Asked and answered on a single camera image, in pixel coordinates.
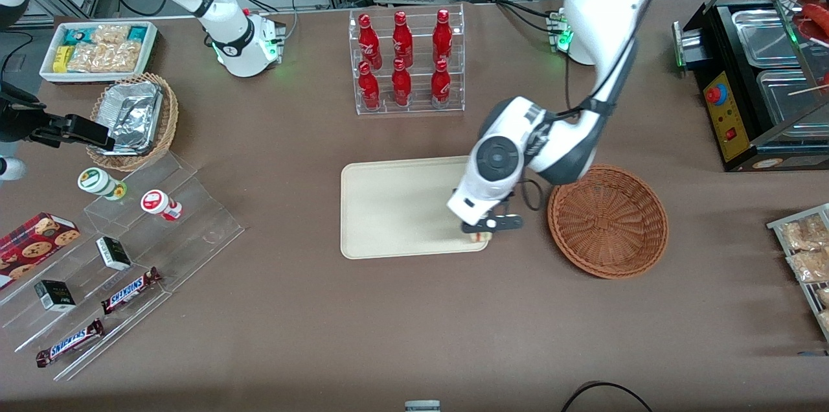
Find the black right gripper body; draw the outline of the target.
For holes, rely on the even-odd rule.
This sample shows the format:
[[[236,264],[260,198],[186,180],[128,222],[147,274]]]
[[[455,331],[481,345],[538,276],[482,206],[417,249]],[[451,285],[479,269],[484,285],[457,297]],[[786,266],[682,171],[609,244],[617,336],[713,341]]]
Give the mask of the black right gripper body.
[[[27,91],[10,82],[2,82],[1,141],[16,143],[30,137],[40,128],[47,128],[50,117],[45,105]]]

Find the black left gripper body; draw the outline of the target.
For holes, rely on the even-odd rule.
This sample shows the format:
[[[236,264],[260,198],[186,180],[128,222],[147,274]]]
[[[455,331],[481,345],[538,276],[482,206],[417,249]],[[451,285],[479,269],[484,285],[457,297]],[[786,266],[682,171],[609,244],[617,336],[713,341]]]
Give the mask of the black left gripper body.
[[[495,234],[503,230],[521,229],[524,226],[524,219],[521,215],[509,212],[509,203],[513,196],[515,196],[515,192],[507,194],[498,205],[480,217],[476,223],[468,224],[462,222],[460,224],[461,231],[467,235],[479,235]]]

